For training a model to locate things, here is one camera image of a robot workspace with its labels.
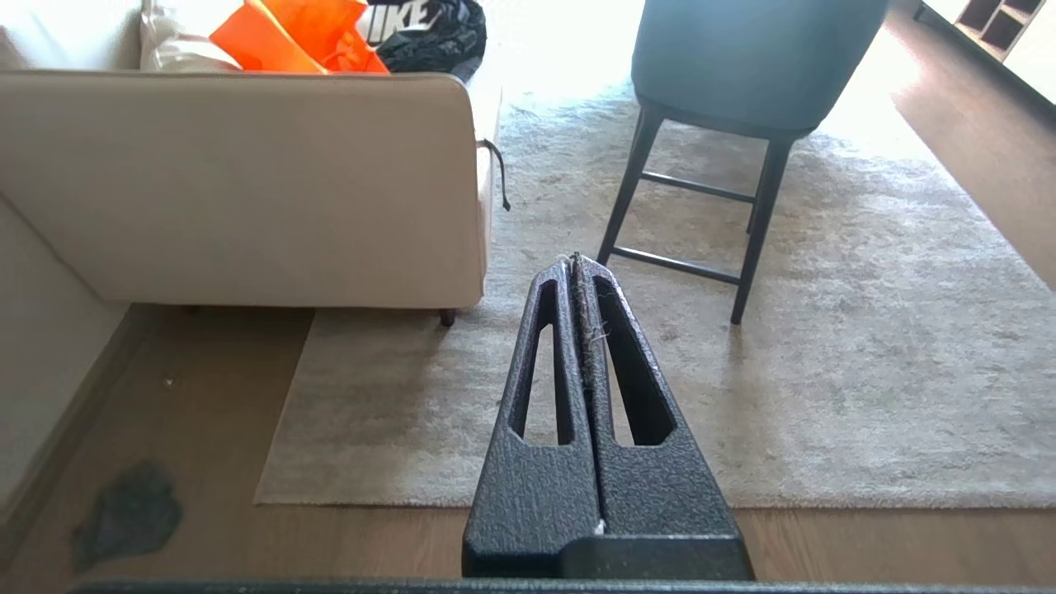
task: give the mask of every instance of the baseboard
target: baseboard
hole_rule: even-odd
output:
[[[0,571],[5,571],[15,558],[33,522],[91,430],[110,388],[154,328],[159,311],[157,305],[134,303],[129,307],[62,417],[34,456],[22,482],[0,508]]]

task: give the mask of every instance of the sofa armrest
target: sofa armrest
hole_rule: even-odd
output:
[[[498,143],[498,119],[502,113],[503,83],[498,70],[501,57],[495,44],[488,48],[488,55],[476,73],[466,83],[470,104],[473,107],[473,128],[477,140],[486,138]],[[483,274],[487,274],[488,253],[491,247],[491,216],[494,210],[495,161],[487,148],[476,150],[477,196],[480,199],[480,221],[484,233],[480,250],[485,254]]]
[[[101,296],[460,308],[477,157],[446,75],[0,74],[0,189]]]

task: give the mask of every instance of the chair footrest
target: chair footrest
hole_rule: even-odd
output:
[[[640,262],[645,262],[648,264],[656,264],[658,266],[664,266],[666,268],[673,268],[683,273],[690,273],[691,275],[697,275],[722,282],[728,282],[730,284],[740,284],[739,277],[733,276],[730,273],[717,271],[715,268],[709,268],[708,266],[701,266],[700,264],[694,264],[692,262],[684,262],[682,260],[673,260],[671,258],[664,258],[663,256],[657,256],[656,254],[640,252],[638,249],[631,249],[629,247],[621,247],[619,245],[612,246],[612,254],[618,254],[620,256],[623,256],[624,258],[630,258],[631,260],[638,260]]]
[[[709,186],[697,182],[691,182],[690,180],[680,180],[678,178],[672,178],[671,175],[654,173],[652,171],[642,171],[641,179],[647,182],[664,184],[665,186],[674,186],[676,188],[710,193],[712,196],[717,196],[719,198],[725,198],[729,200],[736,200],[737,202],[747,202],[749,204],[755,204],[755,197],[753,196],[735,192],[733,190],[717,188],[715,186]]]

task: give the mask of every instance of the sofa leg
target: sofa leg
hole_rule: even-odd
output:
[[[440,326],[451,328],[455,323],[454,310],[440,310]]]

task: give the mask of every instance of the wall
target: wall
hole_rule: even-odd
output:
[[[96,298],[0,197],[0,511],[126,309]]]
[[[1045,2],[1008,52],[1004,66],[1056,104],[1056,1]]]

